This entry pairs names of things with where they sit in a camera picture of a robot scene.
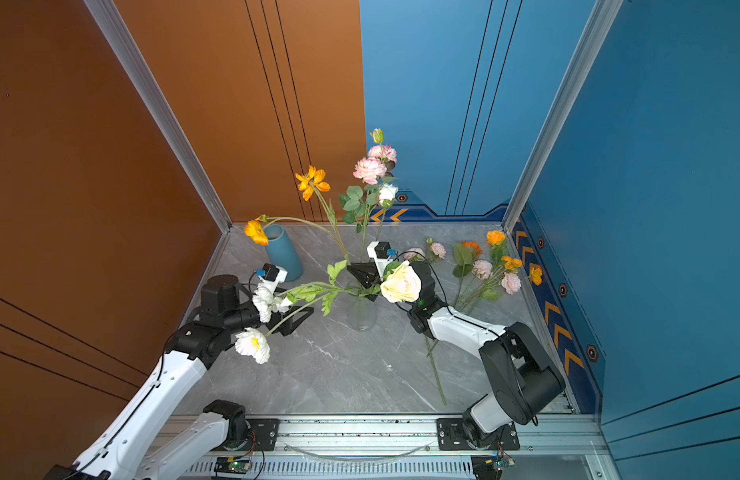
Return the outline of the green circuit board left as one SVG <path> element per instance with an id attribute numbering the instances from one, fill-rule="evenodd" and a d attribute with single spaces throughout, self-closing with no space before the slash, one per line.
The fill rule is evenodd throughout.
<path id="1" fill-rule="evenodd" d="M 253 470 L 253 462 L 249 458 L 242 457 L 218 457 L 216 459 L 213 474 L 241 474 L 245 475 Z"/>

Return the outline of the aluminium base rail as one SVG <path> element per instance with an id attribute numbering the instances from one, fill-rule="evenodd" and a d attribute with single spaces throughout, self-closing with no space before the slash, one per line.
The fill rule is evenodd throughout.
<path id="1" fill-rule="evenodd" d="M 149 448 L 160 447 L 199 416 L 170 418 Z M 515 425 L 518 451 L 442 451 L 436 420 L 455 414 L 251 415 L 277 418 L 270 452 L 210 451 L 177 479 L 475 479 L 472 456 L 511 456 L 501 479 L 616 479 L 615 462 L 590 415 L 542 414 L 539 424 Z M 218 457 L 249 458 L 245 475 L 220 474 Z"/>

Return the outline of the aluminium corner post right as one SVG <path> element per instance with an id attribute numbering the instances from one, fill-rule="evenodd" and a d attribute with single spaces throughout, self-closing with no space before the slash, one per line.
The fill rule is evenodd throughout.
<path id="1" fill-rule="evenodd" d="M 595 2 L 509 202 L 502 222 L 506 233 L 514 231 L 622 5 L 623 0 Z"/>

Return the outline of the clear glass vase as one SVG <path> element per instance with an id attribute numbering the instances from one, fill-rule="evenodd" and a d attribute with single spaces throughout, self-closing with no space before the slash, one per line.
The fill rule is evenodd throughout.
<path id="1" fill-rule="evenodd" d="M 375 303 L 365 296 L 350 296 L 348 303 L 347 322 L 356 331 L 372 329 L 378 320 Z"/>

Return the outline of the aluminium corner post left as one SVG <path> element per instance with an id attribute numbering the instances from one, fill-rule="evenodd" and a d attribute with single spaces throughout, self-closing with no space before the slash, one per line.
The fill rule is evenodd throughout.
<path id="1" fill-rule="evenodd" d="M 85 0 L 84 4 L 212 219 L 222 233 L 228 233 L 233 221 L 116 4 L 110 0 Z"/>

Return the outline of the orange gerbera with leaf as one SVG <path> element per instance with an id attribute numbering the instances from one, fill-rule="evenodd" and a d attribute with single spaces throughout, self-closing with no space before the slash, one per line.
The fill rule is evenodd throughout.
<path id="1" fill-rule="evenodd" d="M 454 245 L 455 267 L 454 276 L 458 279 L 458 290 L 456 297 L 459 297 L 464 279 L 473 272 L 474 264 L 482 255 L 481 246 L 473 241 L 460 242 Z"/>

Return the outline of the teal ceramic vase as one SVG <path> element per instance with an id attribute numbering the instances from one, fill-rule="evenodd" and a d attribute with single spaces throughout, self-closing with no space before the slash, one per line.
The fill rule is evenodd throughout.
<path id="1" fill-rule="evenodd" d="M 287 271 L 286 282 L 298 280 L 303 274 L 303 265 L 285 228 L 273 224 L 263 231 L 268 240 L 265 248 L 270 262 Z"/>

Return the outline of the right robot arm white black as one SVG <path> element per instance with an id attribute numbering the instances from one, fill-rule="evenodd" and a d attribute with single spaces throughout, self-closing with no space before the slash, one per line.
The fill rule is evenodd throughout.
<path id="1" fill-rule="evenodd" d="M 511 425 L 535 424 L 566 389 L 564 375 L 524 323 L 491 324 L 458 312 L 437 294 L 439 278 L 424 262 L 411 265 L 407 315 L 416 332 L 480 359 L 491 390 L 462 416 L 461 436 L 474 449 L 496 449 Z"/>

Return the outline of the green circuit board right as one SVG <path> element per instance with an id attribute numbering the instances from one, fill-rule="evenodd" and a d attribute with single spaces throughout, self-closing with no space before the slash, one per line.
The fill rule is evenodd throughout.
<path id="1" fill-rule="evenodd" d="M 476 480 L 500 480 L 507 468 L 516 466 L 511 456 L 472 456 L 471 463 Z"/>

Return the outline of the green circuit board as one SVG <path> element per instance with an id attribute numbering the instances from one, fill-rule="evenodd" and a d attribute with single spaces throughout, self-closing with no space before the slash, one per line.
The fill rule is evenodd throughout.
<path id="1" fill-rule="evenodd" d="M 500 480 L 507 468 L 516 466 L 511 456 L 472 456 L 471 463 L 476 480 Z"/>
<path id="2" fill-rule="evenodd" d="M 242 457 L 218 457 L 216 459 L 213 474 L 241 474 L 245 475 L 253 470 L 253 462 L 249 458 Z"/>

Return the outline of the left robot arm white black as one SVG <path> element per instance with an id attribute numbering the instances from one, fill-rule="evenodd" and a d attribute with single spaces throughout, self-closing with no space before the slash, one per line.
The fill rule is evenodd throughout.
<path id="1" fill-rule="evenodd" d="M 160 447 L 150 446 L 191 388 L 237 334 L 260 325 L 250 293 L 234 275 L 210 278 L 200 304 L 166 341 L 143 386 L 105 432 L 69 466 L 55 465 L 48 479 L 177 479 L 216 447 L 247 450 L 255 445 L 244 406 L 226 400 L 208 404 L 193 424 Z"/>

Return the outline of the pink rose spray with leaves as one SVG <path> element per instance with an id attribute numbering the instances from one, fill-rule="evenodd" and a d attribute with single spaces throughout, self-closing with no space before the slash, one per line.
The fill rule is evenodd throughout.
<path id="1" fill-rule="evenodd" d="M 386 143 L 385 133 L 381 128 L 372 130 L 370 138 L 371 147 L 354 166 L 353 177 L 360 185 L 352 185 L 340 195 L 340 205 L 344 211 L 343 222 L 356 227 L 361 239 L 360 256 L 363 260 L 369 258 L 366 251 L 370 241 L 368 230 L 370 224 L 375 222 L 373 216 L 378 212 L 375 196 L 383 183 L 396 185 L 393 170 L 398 161 L 397 151 Z"/>

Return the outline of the orange flower stem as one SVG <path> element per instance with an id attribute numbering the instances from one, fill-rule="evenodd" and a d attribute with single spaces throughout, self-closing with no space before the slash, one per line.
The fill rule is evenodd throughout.
<path id="1" fill-rule="evenodd" d="M 541 266 L 527 264 L 509 253 L 505 233 L 489 231 L 486 240 L 487 251 L 473 241 L 461 243 L 471 253 L 471 261 L 466 263 L 471 268 L 471 281 L 457 301 L 467 313 L 481 301 L 498 301 L 506 295 L 519 293 L 525 279 L 534 286 L 540 286 L 544 280 Z"/>

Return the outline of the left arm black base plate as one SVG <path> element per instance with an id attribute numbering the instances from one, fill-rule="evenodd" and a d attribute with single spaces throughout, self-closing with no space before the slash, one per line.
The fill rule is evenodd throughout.
<path id="1" fill-rule="evenodd" d="M 246 419 L 232 421 L 225 440 L 212 451 L 241 452 L 275 449 L 280 420 L 277 418 Z"/>

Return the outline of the white poppy fuzzy green stem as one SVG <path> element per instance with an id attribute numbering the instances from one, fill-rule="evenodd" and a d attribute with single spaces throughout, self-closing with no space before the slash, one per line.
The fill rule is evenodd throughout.
<path id="1" fill-rule="evenodd" d="M 298 305 L 299 311 L 305 307 L 320 306 L 321 312 L 327 316 L 333 310 L 333 304 L 342 295 L 365 296 L 363 287 L 359 285 L 343 285 L 339 277 L 347 271 L 345 260 L 327 266 L 327 281 L 312 281 L 283 291 L 270 293 L 258 285 L 252 291 L 252 305 L 258 315 L 253 326 L 244 327 L 237 335 L 234 348 L 242 356 L 252 357 L 258 364 L 265 364 L 270 360 L 271 348 L 270 332 L 280 313 L 289 307 Z"/>

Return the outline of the yellow cosmos flower stem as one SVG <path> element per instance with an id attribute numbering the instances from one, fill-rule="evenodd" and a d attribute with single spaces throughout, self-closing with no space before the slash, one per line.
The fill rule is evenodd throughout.
<path id="1" fill-rule="evenodd" d="M 337 215 L 334 207 L 324 196 L 331 190 L 331 185 L 326 181 L 327 173 L 324 169 L 318 169 L 313 165 L 305 173 L 296 173 L 295 179 L 301 196 L 306 202 L 316 198 L 319 205 L 327 215 L 329 226 L 326 227 L 316 221 L 310 221 L 305 218 L 290 216 L 267 216 L 259 215 L 257 218 L 249 220 L 243 227 L 244 234 L 255 244 L 268 246 L 270 240 L 265 234 L 265 228 L 277 223 L 300 223 L 321 230 L 327 233 L 340 249 L 344 260 L 349 263 L 351 258 L 344 243 L 343 237 L 339 231 Z"/>

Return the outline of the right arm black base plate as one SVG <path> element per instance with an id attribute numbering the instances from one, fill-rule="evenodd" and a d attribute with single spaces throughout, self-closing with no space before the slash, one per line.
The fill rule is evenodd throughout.
<path id="1" fill-rule="evenodd" d="M 489 434 L 482 433 L 475 424 L 465 422 L 463 418 L 439 418 L 436 427 L 442 451 L 518 451 L 521 448 L 514 423 L 503 425 Z"/>

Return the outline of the pink peony flower stem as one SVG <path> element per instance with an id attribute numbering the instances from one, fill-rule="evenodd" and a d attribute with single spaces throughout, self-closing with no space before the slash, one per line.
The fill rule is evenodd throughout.
<path id="1" fill-rule="evenodd" d="M 471 313 L 482 300 L 497 301 L 505 294 L 518 293 L 522 288 L 519 275 L 522 266 L 521 260 L 511 256 L 503 256 L 497 263 L 477 260 L 472 275 L 479 281 L 479 284 L 461 293 L 456 300 L 456 306 L 461 311 Z"/>

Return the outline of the small pink rose spray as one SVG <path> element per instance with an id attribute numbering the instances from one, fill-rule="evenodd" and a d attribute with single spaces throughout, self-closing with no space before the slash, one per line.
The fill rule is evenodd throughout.
<path id="1" fill-rule="evenodd" d="M 402 258 L 411 262 L 416 261 L 424 261 L 427 260 L 429 262 L 436 262 L 438 260 L 444 260 L 447 256 L 447 251 L 445 247 L 439 243 L 436 242 L 433 238 L 429 238 L 427 240 L 427 248 L 422 249 L 419 247 L 413 247 L 408 249 L 406 252 L 403 253 Z M 440 399 L 442 401 L 442 404 L 444 406 L 447 405 L 447 399 L 444 393 L 444 389 L 442 386 L 442 382 L 439 375 L 439 370 L 436 365 L 436 361 L 433 356 L 433 352 L 435 347 L 437 346 L 437 341 L 432 341 L 428 337 L 425 338 L 426 342 L 426 348 L 427 348 L 427 358 L 429 359 L 429 363 L 432 369 L 432 373 L 434 375 L 434 380 L 440 395 Z"/>

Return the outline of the aluminium corner post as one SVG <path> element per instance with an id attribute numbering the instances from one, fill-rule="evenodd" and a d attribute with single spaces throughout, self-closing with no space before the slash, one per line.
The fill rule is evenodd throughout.
<path id="1" fill-rule="evenodd" d="M 228 233 L 233 221 L 116 4 L 110 0 L 85 0 L 84 4 L 212 219 L 222 233 Z"/>
<path id="2" fill-rule="evenodd" d="M 622 5 L 623 0 L 595 2 L 509 202 L 502 222 L 506 233 L 514 231 Z"/>

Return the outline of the single white rose stem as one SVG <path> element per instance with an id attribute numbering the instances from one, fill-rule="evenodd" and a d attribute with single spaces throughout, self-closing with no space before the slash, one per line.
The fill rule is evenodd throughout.
<path id="1" fill-rule="evenodd" d="M 398 192 L 399 188 L 393 183 L 383 183 L 375 196 L 375 206 L 378 212 L 373 218 L 378 225 L 377 237 L 381 235 L 388 210 L 396 203 Z"/>

